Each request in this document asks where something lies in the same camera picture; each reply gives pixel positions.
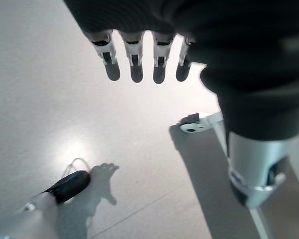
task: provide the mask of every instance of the gray floor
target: gray floor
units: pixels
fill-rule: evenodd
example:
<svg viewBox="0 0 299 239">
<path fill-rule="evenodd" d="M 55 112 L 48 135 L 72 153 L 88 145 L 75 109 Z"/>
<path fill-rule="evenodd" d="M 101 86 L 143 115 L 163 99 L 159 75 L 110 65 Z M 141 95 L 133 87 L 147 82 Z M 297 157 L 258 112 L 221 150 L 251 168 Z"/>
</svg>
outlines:
<svg viewBox="0 0 299 239">
<path fill-rule="evenodd" d="M 0 218 L 80 157 L 90 168 L 119 169 L 94 168 L 96 183 L 60 208 L 61 239 L 209 239 L 169 134 L 188 113 L 218 111 L 198 79 L 202 65 L 192 67 L 186 82 L 176 81 L 177 38 L 165 82 L 156 85 L 147 33 L 145 76 L 135 84 L 117 33 L 114 40 L 118 82 L 107 79 L 62 1 L 0 0 Z"/>
</svg>

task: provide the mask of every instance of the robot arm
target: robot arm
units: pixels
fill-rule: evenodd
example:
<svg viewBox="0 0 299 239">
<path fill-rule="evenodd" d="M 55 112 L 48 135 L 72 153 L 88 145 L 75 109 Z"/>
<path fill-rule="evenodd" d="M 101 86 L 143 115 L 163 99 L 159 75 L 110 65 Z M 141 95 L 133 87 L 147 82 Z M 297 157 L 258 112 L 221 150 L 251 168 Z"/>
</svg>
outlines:
<svg viewBox="0 0 299 239">
<path fill-rule="evenodd" d="M 112 29 L 121 32 L 135 82 L 143 77 L 142 32 L 153 32 L 158 84 L 175 33 L 184 35 L 176 78 L 186 79 L 191 62 L 207 64 L 201 80 L 218 96 L 237 198 L 247 207 L 259 206 L 283 182 L 277 169 L 288 155 L 288 139 L 299 133 L 299 0 L 65 3 L 112 80 L 120 76 Z M 90 37 L 104 31 L 101 39 Z"/>
</svg>

